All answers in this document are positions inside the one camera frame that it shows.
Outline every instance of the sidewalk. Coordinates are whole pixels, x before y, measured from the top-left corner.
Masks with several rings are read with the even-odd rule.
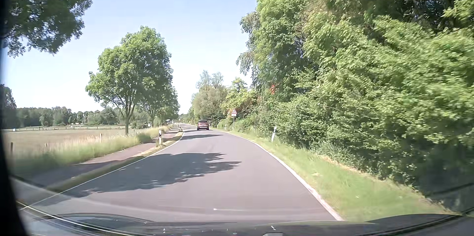
[[[165,141],[167,139],[171,139],[173,136],[175,136],[177,132],[178,132],[178,128],[172,128],[162,135],[162,139]],[[124,150],[120,150],[120,151],[117,151],[117,152],[114,152],[102,157],[96,157],[86,162],[82,162],[79,164],[57,168],[48,172],[44,172],[28,180],[31,181],[33,184],[37,184],[43,187],[49,186],[51,184],[67,180],[69,178],[74,178],[75,176],[78,176],[82,173],[101,168],[108,164],[111,164],[117,161],[126,160],[130,157],[133,157],[136,154],[139,154],[150,148],[155,147],[156,146],[155,140],[156,139],[154,139],[153,142],[142,143],[142,144],[132,146]]]

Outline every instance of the dry grass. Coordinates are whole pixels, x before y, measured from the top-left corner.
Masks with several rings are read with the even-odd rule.
[[[4,133],[4,141],[8,149],[9,143],[14,142],[13,155],[7,150],[13,173],[20,177],[30,177],[148,142],[158,135],[160,129],[167,131],[169,127],[132,129],[129,136],[125,136],[125,130],[116,129],[8,132]]]
[[[129,133],[143,132],[145,130],[133,130]],[[10,142],[13,142],[14,155],[20,155],[23,152],[39,151],[46,148],[56,149],[64,145],[78,145],[96,142],[102,133],[103,139],[125,136],[125,130],[29,130],[29,131],[9,131],[3,133],[4,145],[10,152]]]

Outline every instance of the asphalt road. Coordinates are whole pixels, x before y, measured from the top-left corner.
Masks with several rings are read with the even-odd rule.
[[[335,220],[277,160],[245,139],[186,126],[169,148],[35,205],[50,214],[153,221]]]

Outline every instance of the blue sky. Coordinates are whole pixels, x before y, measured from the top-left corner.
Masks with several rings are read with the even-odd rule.
[[[97,71],[97,57],[141,25],[154,27],[172,54],[173,84],[180,113],[191,106],[195,83],[205,69],[220,71],[225,84],[240,76],[235,64],[246,50],[240,18],[256,0],[92,0],[79,39],[66,43],[56,55],[35,50],[22,57],[5,57],[2,82],[10,87],[18,107],[66,106],[73,112],[94,111],[100,105],[84,88],[89,71]]]

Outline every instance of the red car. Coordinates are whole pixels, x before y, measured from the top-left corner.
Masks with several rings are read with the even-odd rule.
[[[196,130],[206,129],[209,130],[209,122],[207,120],[199,120],[198,127]]]

